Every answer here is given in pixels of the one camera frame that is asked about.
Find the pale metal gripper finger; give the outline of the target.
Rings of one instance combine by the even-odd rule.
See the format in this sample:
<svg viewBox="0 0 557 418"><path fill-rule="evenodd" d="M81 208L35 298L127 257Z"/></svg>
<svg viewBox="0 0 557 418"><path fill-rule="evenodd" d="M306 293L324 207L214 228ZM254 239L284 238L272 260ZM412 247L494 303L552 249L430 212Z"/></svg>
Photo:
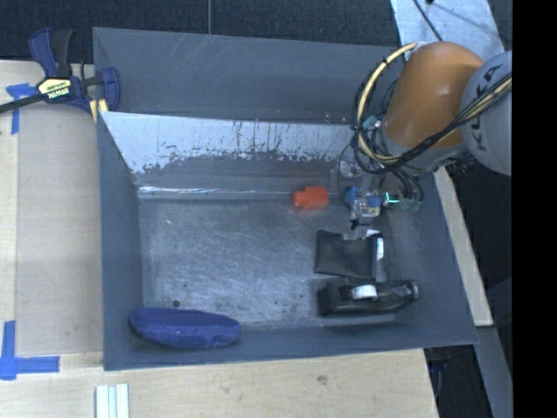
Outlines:
<svg viewBox="0 0 557 418"><path fill-rule="evenodd" d="M351 186L346 190L345 203L350 211L349 218L351 221L351 228L356 229L362 217L362 203L357 186Z"/></svg>
<svg viewBox="0 0 557 418"><path fill-rule="evenodd" d="M350 211L351 224L346 233L346 239L365 239L378 234L379 230L373 226L373 222L378 218L379 211L378 206L371 206L366 199L353 201Z"/></svg>

